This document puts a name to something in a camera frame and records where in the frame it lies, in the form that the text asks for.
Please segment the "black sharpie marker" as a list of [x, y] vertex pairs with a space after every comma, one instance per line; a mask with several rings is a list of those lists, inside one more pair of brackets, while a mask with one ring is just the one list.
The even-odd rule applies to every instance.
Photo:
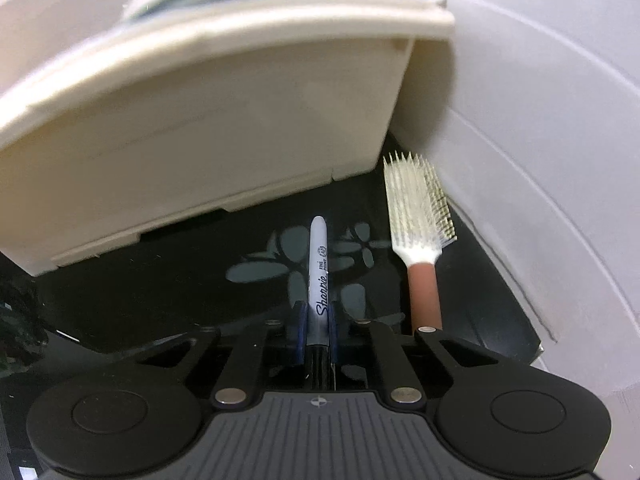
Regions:
[[315, 216], [309, 230], [307, 351], [312, 388], [329, 383], [329, 279], [326, 220]]

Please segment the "large cream storage box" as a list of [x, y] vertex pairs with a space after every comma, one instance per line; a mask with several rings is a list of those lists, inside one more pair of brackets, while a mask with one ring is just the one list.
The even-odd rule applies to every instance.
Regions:
[[425, 0], [240, 0], [113, 28], [1, 97], [1, 250], [40, 275], [371, 170]]

